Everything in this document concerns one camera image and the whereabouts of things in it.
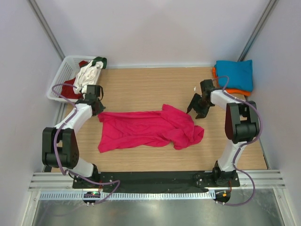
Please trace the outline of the white plastic basket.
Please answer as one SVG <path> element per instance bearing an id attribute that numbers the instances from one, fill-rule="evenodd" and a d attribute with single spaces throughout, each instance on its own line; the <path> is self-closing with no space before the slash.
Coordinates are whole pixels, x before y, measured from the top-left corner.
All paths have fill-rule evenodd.
<path id="1" fill-rule="evenodd" d="M 64 99 L 60 98 L 59 95 L 52 90 L 52 87 L 56 84 L 61 84 L 74 79 L 77 73 L 80 71 L 79 63 L 81 61 L 88 62 L 94 58 L 95 56 L 66 56 L 62 61 L 54 80 L 50 85 L 50 88 L 47 91 L 48 99 L 66 103 Z"/>

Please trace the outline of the dark red t shirt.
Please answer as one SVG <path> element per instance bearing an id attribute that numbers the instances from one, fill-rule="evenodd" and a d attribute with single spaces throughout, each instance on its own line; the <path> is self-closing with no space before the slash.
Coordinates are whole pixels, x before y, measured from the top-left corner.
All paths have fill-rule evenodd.
<path id="1" fill-rule="evenodd" d="M 68 98 L 68 99 L 80 99 L 82 97 L 82 94 L 75 94 L 73 91 L 73 87 L 71 86 L 67 86 L 67 84 L 69 85 L 73 85 L 75 82 L 75 78 L 65 81 L 64 85 L 62 86 L 62 91 L 61 91 L 61 95 L 63 95 L 64 97 Z"/>

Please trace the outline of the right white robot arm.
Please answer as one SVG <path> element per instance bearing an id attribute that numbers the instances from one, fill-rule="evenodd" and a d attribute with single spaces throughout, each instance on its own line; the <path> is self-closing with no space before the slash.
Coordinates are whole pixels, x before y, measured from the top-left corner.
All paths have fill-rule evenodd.
<path id="1" fill-rule="evenodd" d="M 216 161 L 212 173 L 199 181 L 209 179 L 214 186 L 228 186 L 235 179 L 237 161 L 245 147 L 261 134 L 260 117 L 254 101 L 245 101 L 230 95 L 225 89 L 217 88 L 212 79 L 200 82 L 202 94 L 194 94 L 187 113 L 194 110 L 196 119 L 203 119 L 210 107 L 225 110 L 225 135 L 228 139 L 222 156 Z"/>

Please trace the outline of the aluminium frame rail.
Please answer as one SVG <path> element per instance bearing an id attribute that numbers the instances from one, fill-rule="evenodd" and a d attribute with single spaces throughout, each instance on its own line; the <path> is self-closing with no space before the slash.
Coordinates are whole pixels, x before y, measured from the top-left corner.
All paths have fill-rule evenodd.
<path id="1" fill-rule="evenodd" d="M 257 189 L 276 188 L 284 189 L 285 183 L 277 169 L 246 170 L 251 176 Z M 29 190 L 69 190 L 72 189 L 73 179 L 61 173 L 41 172 L 34 173 L 29 185 Z"/>

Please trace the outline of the white green t shirt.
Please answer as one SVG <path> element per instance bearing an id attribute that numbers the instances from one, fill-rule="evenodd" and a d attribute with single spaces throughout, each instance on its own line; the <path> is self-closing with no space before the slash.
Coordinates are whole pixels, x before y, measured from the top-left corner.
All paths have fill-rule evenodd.
<path id="1" fill-rule="evenodd" d="M 86 93 L 88 85 L 95 85 L 102 69 L 107 66 L 107 58 L 96 57 L 80 68 L 74 81 L 75 94 Z"/>

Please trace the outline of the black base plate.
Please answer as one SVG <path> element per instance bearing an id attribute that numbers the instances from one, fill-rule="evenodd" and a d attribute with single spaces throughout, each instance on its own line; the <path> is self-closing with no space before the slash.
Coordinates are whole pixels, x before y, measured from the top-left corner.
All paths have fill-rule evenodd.
<path id="1" fill-rule="evenodd" d="M 218 179 L 211 171 L 101 172 L 98 182 L 115 180 L 120 181 L 116 193 L 133 194 L 201 193 L 209 187 L 240 186 L 237 173 Z"/>

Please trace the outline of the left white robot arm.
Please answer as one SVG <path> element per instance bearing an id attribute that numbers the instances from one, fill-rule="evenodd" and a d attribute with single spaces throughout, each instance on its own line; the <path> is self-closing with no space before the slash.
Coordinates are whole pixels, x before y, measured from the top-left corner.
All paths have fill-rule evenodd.
<path id="1" fill-rule="evenodd" d="M 87 85 L 82 98 L 75 103 L 67 97 L 52 91 L 73 109 L 60 123 L 54 127 L 46 127 L 42 132 L 42 162 L 45 166 L 59 168 L 65 176 L 72 174 L 74 179 L 81 178 L 89 188 L 100 185 L 100 176 L 96 165 L 89 163 L 79 156 L 76 134 L 84 123 L 93 116 L 97 116 L 105 109 L 101 100 L 103 88 L 100 85 Z"/>

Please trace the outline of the pink t shirt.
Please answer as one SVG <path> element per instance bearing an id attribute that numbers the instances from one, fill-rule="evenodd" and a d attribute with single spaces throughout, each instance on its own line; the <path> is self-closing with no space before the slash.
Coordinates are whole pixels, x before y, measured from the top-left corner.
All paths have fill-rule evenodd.
<path id="1" fill-rule="evenodd" d="M 167 104 L 160 111 L 103 112 L 98 119 L 103 124 L 100 153 L 141 145 L 163 147 L 170 143 L 175 150 L 182 150 L 200 143 L 205 134 L 190 115 Z"/>

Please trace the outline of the folded blue t shirt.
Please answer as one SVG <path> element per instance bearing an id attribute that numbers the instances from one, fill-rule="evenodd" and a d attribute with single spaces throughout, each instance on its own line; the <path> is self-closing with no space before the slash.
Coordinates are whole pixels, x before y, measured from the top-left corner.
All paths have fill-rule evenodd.
<path id="1" fill-rule="evenodd" d="M 226 61 L 218 60 L 215 64 L 218 84 L 227 88 L 239 89 L 247 92 L 253 91 L 253 61 Z"/>

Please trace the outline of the folded orange t shirt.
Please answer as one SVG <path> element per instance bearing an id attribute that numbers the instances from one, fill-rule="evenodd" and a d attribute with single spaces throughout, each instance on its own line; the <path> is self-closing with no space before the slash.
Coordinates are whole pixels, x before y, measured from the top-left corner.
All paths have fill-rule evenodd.
<path id="1" fill-rule="evenodd" d="M 212 68 L 212 75 L 213 75 L 214 80 L 217 80 L 216 68 L 215 67 Z M 249 97 L 251 95 L 251 92 L 244 91 L 244 90 L 239 90 L 239 89 L 226 88 L 226 91 L 230 94 L 241 94 L 241 95 L 244 95 L 244 96 L 247 96 L 247 97 Z"/>

